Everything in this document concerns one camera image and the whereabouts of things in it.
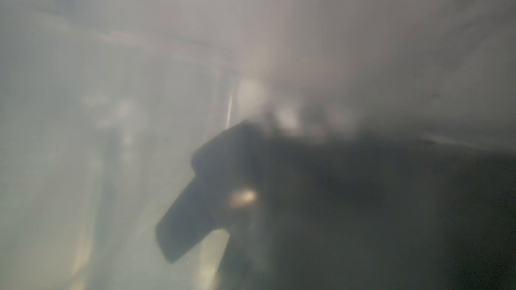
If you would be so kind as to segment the clear plastic vacuum bag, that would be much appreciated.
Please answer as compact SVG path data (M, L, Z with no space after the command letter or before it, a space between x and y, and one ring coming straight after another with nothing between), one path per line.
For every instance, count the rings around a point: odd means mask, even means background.
M515 155L515 0L1 0L1 288L217 289L155 228L241 122Z

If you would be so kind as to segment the dark striped shirt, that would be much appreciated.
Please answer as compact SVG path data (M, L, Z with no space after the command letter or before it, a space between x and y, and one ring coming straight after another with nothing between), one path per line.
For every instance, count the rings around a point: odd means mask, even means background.
M515 155L252 122L193 154L155 228L174 263L215 230L217 289L514 289Z

